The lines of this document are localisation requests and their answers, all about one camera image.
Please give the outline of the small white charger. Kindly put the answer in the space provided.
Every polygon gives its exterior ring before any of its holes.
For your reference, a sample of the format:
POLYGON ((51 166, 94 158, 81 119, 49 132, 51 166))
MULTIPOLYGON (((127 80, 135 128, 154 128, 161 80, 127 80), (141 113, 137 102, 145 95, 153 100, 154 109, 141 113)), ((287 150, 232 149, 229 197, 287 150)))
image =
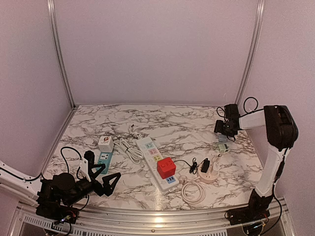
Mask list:
POLYGON ((220 172, 220 164, 219 164, 219 162, 213 162, 212 175, 218 175, 219 172, 220 172))

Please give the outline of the black power adapter with cable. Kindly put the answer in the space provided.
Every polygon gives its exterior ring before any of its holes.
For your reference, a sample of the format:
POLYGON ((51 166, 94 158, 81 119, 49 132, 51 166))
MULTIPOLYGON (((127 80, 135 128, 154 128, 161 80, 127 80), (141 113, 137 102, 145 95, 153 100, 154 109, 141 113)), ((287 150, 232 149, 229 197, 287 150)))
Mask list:
POLYGON ((175 160, 175 162, 184 162, 189 166, 189 172, 191 174, 196 174, 197 173, 197 168, 199 166, 201 166, 201 171, 203 173, 206 173, 210 167, 210 160, 208 158, 205 158, 203 161, 201 161, 201 163, 197 163, 196 158, 194 157, 192 159, 192 164, 189 164, 187 161, 185 160, 175 160))

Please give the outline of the pink round power socket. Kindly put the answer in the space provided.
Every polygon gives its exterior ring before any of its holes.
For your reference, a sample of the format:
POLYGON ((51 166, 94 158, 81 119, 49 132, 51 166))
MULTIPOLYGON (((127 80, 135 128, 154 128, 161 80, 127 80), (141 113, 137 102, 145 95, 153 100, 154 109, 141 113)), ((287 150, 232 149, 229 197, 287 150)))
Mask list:
POLYGON ((217 180, 217 178, 219 177, 219 174, 220 174, 219 171, 208 171, 206 173, 202 172, 201 169, 198 169, 197 171, 197 175, 199 179, 203 183, 207 183, 207 184, 210 184, 214 182, 215 180, 217 180))

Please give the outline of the white multicolour power strip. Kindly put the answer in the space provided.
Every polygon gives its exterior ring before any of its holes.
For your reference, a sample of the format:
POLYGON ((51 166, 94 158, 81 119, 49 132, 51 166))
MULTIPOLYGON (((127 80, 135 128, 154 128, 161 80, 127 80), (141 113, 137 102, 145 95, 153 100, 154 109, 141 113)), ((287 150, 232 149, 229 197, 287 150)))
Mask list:
POLYGON ((166 192, 179 185, 179 180, 176 178, 175 173, 172 173, 166 178, 161 177, 158 169, 161 169, 163 165, 162 160, 164 158, 150 137, 136 140, 136 145, 142 151, 144 159, 161 192, 166 192))

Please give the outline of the red cube socket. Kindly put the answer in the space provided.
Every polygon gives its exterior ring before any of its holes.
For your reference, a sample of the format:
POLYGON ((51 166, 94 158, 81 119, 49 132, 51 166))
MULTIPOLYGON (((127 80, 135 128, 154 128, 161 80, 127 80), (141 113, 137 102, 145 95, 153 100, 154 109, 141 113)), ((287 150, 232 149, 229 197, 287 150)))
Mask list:
POLYGON ((157 162, 157 172, 162 179, 166 179, 175 174, 176 165, 170 157, 164 158, 157 162))

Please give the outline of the light blue plug adapter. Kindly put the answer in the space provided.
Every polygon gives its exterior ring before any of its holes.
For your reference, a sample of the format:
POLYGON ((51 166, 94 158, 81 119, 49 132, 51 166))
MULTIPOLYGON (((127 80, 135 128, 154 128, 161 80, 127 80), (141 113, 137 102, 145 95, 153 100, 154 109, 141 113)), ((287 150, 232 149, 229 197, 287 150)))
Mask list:
POLYGON ((227 138, 225 135, 219 134, 219 135, 218 135, 218 141, 219 141, 220 143, 225 143, 225 142, 228 141, 228 138, 227 138))

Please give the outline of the teal power strip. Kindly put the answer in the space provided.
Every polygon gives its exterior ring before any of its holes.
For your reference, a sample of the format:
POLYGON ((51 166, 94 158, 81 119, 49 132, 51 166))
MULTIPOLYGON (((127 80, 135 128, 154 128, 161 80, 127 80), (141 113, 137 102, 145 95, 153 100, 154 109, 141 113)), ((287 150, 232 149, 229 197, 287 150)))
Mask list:
POLYGON ((97 164, 104 164, 105 165, 105 169, 102 170, 101 174, 102 175, 106 175, 108 173, 108 169, 109 169, 109 165, 112 159, 112 152, 101 152, 99 155, 99 159, 97 164))

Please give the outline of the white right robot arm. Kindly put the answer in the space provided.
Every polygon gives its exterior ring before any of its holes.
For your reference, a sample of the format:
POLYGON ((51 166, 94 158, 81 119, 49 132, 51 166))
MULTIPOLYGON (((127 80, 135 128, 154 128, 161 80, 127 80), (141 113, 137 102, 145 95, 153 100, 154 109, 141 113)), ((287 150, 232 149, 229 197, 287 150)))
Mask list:
POLYGON ((282 175, 286 158, 298 138, 297 125, 285 105, 266 105, 262 109, 240 115, 237 104, 223 108, 223 120, 217 120, 215 133, 235 140, 241 130, 266 128, 268 154, 261 178, 251 193, 249 206, 244 209, 248 220, 255 220, 274 198, 275 185, 282 175))

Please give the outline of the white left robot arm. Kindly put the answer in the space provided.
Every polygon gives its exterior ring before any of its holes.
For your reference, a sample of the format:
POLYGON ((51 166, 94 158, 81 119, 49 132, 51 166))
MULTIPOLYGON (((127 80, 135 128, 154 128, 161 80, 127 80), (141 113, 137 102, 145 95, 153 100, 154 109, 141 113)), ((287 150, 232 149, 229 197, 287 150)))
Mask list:
POLYGON ((99 182, 96 178, 106 168, 105 164, 95 163, 95 154, 88 150, 80 155, 80 164, 77 172, 82 173, 80 180, 69 173, 54 175, 46 179, 42 175, 31 177, 0 164, 0 183, 11 193, 22 199, 36 204, 36 214, 45 218, 64 221, 66 217, 75 219, 79 209, 73 205, 94 192, 98 196, 113 194, 121 173, 102 177, 99 182))

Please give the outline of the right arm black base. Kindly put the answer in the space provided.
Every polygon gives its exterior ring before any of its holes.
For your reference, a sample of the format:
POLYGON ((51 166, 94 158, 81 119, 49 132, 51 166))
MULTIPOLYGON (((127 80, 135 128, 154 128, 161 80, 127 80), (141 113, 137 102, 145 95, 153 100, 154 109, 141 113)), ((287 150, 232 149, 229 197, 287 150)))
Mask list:
POLYGON ((268 197, 259 196, 255 189, 251 192, 248 205, 229 209, 225 212, 225 218, 230 225, 249 223, 270 216, 269 205, 273 199, 273 195, 268 197))

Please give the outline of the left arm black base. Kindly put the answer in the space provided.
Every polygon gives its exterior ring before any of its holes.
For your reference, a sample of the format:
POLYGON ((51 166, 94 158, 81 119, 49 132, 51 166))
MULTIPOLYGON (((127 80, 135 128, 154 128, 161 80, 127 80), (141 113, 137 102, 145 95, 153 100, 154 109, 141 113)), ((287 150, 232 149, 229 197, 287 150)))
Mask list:
POLYGON ((63 223, 65 221, 74 224, 77 220, 79 209, 69 206, 48 207, 38 206, 36 214, 51 220, 55 223, 63 223))

